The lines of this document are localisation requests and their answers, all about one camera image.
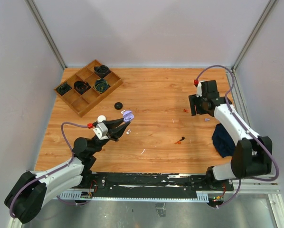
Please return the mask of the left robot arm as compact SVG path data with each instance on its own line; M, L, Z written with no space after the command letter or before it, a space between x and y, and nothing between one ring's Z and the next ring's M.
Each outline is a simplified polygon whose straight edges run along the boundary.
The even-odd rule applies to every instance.
M37 174L23 173L4 201L10 216L28 223L43 206L67 189L88 187L92 182L91 167L96 161L94 154L109 141L119 141L130 123L120 118L81 125L81 128L92 129L94 136L75 139L74 145L69 146L71 157L66 162Z

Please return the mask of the purple earbud charging case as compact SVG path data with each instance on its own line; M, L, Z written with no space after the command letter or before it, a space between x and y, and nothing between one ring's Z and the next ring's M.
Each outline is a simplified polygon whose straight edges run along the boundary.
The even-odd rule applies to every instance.
M133 119L134 119L134 114L133 114L132 111L129 111L129 110L124 111L124 113L123 113L123 121L124 121L125 123L130 122L130 121L132 121Z

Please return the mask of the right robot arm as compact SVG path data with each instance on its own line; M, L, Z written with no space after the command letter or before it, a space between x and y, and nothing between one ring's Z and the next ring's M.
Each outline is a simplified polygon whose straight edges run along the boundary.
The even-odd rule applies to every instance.
M215 80L195 80L197 92L189 95L192 116L209 114L216 118L235 144L229 163L210 167L205 184L216 190L223 180L244 179L269 174L272 170L272 140L255 132L238 115L232 102L220 96Z

